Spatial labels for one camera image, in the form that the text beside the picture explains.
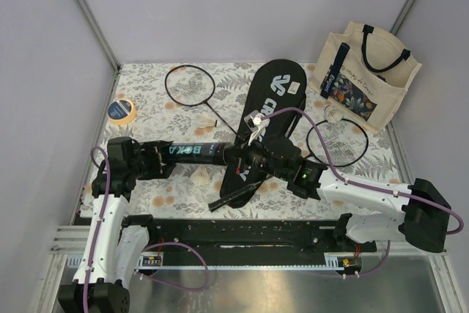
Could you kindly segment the cream canvas tote bag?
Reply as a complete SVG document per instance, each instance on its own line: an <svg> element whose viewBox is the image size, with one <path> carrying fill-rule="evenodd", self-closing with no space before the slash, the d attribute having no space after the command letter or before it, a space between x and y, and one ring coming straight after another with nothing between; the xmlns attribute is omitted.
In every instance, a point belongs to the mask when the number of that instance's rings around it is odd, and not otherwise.
<svg viewBox="0 0 469 313"><path fill-rule="evenodd" d="M394 117L420 69L393 34L350 21L342 34L328 35L309 86L376 134Z"/></svg>

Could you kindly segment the white shuttlecock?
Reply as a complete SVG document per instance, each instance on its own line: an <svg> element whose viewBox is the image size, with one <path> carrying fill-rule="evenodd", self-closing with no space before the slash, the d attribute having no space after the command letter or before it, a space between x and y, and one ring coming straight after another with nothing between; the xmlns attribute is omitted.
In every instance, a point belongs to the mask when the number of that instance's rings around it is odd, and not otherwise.
<svg viewBox="0 0 469 313"><path fill-rule="evenodd" d="M324 118L327 122L335 124L343 118L343 114L336 107L328 105L324 107Z"/></svg>
<svg viewBox="0 0 469 313"><path fill-rule="evenodd" d="M210 115L200 114L197 119L197 128L199 129L216 128L218 126L218 120Z"/></svg>

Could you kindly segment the aluminium frame post left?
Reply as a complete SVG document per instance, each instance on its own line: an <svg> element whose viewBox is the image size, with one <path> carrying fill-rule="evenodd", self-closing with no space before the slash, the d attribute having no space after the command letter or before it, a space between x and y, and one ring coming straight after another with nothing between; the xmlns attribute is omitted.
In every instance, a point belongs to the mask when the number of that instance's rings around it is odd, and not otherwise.
<svg viewBox="0 0 469 313"><path fill-rule="evenodd" d="M74 0L78 5L79 10L81 11L84 19L93 35L95 40L97 41L100 50L103 52L104 57L106 58L107 62L109 63L110 67L115 73L119 72L121 68L121 64L117 59L114 51L111 49L100 25L98 24L96 17L93 14L91 7L87 0Z"/></svg>

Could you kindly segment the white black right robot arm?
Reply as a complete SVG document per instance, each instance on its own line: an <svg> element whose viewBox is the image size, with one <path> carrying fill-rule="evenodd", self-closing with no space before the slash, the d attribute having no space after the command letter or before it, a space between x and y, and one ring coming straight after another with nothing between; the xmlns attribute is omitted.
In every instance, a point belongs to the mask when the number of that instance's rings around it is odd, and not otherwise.
<svg viewBox="0 0 469 313"><path fill-rule="evenodd" d="M406 240L431 253L445 247L451 208L426 180L417 179L412 185L365 181L302 157L289 139L277 139L269 146L243 142L237 158L241 166L286 181L288 190L300 198L371 210L368 216L340 216L333 242L342 251L372 241Z"/></svg>

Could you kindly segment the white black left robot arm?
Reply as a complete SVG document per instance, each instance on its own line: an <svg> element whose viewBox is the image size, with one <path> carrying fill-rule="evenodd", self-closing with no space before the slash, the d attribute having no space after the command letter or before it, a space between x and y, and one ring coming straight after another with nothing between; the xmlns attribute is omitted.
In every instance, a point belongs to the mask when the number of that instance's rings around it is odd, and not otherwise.
<svg viewBox="0 0 469 313"><path fill-rule="evenodd" d="M92 181L92 220L84 254L73 281L58 291L64 312L128 312L129 283L142 250L158 245L159 234L149 227L151 216L126 218L131 194L139 180L166 179L173 166L163 157L168 141L139 143L131 137L93 147L103 157Z"/></svg>

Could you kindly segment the floral patterned table mat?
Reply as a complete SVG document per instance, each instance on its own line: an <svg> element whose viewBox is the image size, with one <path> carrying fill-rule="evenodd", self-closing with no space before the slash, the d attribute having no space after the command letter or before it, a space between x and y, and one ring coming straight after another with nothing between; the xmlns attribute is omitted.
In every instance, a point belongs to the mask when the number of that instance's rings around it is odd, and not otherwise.
<svg viewBox="0 0 469 313"><path fill-rule="evenodd" d="M117 94L136 117L108 123L102 148L123 138L139 172L128 215L326 221L394 213L407 190L388 131L323 117L301 65L127 64Z"/></svg>

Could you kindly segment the black badminton racket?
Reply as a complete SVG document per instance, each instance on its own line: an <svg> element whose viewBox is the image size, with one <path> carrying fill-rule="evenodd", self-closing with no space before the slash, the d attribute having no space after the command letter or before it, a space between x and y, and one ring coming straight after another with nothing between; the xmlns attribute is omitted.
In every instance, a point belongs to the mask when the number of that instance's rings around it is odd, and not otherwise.
<svg viewBox="0 0 469 313"><path fill-rule="evenodd" d="M243 170L260 172L263 177L275 177L287 182L287 189L303 198L318 199L320 176L330 166L327 157L333 159L336 168L358 162L369 147L366 131L350 119L332 123L323 120L306 135L308 154L287 137L262 143L245 139L224 150L228 166L236 166L238 174Z"/></svg>
<svg viewBox="0 0 469 313"><path fill-rule="evenodd" d="M222 117L210 104L215 94L215 80L202 67L192 64L182 64L171 68L164 78L164 88L169 98L181 106L193 108L206 106L236 137L239 133Z"/></svg>

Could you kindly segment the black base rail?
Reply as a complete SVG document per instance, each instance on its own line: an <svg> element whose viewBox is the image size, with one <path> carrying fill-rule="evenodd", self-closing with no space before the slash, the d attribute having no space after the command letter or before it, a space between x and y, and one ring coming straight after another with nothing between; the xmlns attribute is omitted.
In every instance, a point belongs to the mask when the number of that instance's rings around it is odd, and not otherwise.
<svg viewBox="0 0 469 313"><path fill-rule="evenodd" d="M198 268L207 264L227 270L283 268L340 270L339 257L375 253L374 242L358 244L336 236L337 221L260 221L154 219L150 239L137 267Z"/></svg>

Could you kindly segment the black badminton racket right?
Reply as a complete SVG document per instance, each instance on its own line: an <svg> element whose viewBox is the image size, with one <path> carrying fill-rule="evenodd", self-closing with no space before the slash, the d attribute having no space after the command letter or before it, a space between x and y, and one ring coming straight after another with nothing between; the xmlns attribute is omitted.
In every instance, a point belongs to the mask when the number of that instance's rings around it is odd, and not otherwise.
<svg viewBox="0 0 469 313"><path fill-rule="evenodd" d="M336 168L358 162L369 147L366 131L350 119L332 123L323 120L306 135L308 154L287 137L262 143L245 139L224 150L228 166L236 166L238 174L243 170L260 172L263 177L275 177L287 182L287 189L303 198L318 199L320 176L330 166L327 157L333 159Z"/></svg>

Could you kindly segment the yellow masking tape roll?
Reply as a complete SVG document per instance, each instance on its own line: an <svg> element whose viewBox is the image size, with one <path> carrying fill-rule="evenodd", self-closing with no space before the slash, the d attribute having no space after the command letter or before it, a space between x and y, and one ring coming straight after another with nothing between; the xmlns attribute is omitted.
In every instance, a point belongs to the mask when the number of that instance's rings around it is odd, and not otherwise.
<svg viewBox="0 0 469 313"><path fill-rule="evenodd" d="M131 100L120 98L110 104L107 116L115 125L126 125L135 119L136 107Z"/></svg>

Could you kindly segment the black badminton racket left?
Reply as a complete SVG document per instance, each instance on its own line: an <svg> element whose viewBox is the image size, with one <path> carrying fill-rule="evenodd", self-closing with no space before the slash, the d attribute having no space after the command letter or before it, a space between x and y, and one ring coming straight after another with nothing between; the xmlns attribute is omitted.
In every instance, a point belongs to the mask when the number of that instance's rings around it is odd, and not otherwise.
<svg viewBox="0 0 469 313"><path fill-rule="evenodd" d="M181 106L193 108L206 106L236 137L239 133L222 117L210 104L215 94L215 80L202 67L192 64L182 64L171 68L164 78L164 88L169 98Z"/></svg>

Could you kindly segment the black Boka shuttlecock tube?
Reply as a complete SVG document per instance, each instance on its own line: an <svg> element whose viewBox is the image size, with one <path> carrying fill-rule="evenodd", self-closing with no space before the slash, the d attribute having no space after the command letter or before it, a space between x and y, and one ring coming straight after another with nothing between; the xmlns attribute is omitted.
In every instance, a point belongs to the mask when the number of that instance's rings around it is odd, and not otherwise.
<svg viewBox="0 0 469 313"><path fill-rule="evenodd" d="M233 147L229 142L207 143L170 143L165 147L158 147L161 160L165 164L201 164L225 166L226 151Z"/></svg>

